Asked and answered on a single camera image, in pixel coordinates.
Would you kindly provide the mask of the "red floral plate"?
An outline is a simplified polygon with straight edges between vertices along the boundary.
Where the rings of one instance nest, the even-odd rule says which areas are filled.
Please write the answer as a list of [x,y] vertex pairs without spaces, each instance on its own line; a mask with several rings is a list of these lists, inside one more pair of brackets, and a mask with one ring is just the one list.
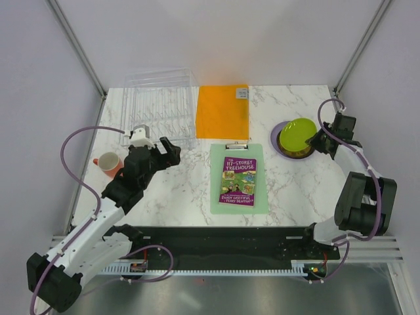
[[307,146],[303,150],[299,150],[296,152],[286,150],[282,145],[280,145],[280,152],[291,159],[304,159],[309,157],[311,154],[314,153],[314,149],[311,146]]

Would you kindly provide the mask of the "green plate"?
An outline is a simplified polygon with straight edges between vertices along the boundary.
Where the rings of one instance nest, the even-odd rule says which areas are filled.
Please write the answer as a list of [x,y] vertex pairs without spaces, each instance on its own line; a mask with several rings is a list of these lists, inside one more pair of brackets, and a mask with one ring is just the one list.
[[316,133],[315,122],[309,118],[301,117],[289,121],[280,131],[278,137],[280,148],[293,154],[307,151],[310,145],[306,142]]

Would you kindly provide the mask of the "lilac plastic plate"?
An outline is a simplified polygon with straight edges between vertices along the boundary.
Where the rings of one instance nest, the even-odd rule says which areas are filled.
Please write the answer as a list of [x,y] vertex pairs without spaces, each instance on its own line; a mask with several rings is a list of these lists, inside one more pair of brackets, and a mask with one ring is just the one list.
[[282,131],[282,129],[289,123],[289,121],[283,121],[279,124],[277,124],[273,130],[271,131],[270,134],[270,142],[271,145],[273,147],[273,149],[282,157],[286,158],[286,159],[290,159],[290,160],[302,160],[302,159],[307,159],[309,158],[313,153],[314,153],[314,149],[312,147],[309,147],[309,152],[307,154],[304,154],[303,156],[299,156],[299,157],[291,157],[287,154],[285,154],[284,152],[281,151],[280,149],[280,133]]

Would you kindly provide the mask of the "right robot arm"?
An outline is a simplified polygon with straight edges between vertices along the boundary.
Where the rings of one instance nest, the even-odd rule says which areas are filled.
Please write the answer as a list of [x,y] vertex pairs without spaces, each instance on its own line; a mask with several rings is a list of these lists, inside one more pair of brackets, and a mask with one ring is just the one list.
[[322,128],[307,143],[315,151],[328,155],[346,177],[334,215],[314,223],[313,236],[300,243],[305,257],[316,258],[324,244],[332,245],[352,237],[369,241],[383,236],[390,224],[397,183],[378,173],[364,155],[362,145],[353,139],[356,118],[336,114],[333,123]]

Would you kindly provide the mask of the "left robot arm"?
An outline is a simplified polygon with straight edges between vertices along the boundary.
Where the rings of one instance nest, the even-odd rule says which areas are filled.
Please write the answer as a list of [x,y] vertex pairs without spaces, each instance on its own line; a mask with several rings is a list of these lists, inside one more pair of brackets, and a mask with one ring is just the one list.
[[132,141],[123,167],[101,194],[96,209],[46,254],[34,253],[27,261],[28,287],[33,293],[30,314],[41,299],[57,312],[64,312],[79,298],[82,289],[104,268],[123,257],[137,258],[144,242],[136,236],[115,231],[105,238],[144,196],[152,177],[180,163],[181,149],[166,137],[158,147],[146,136]]

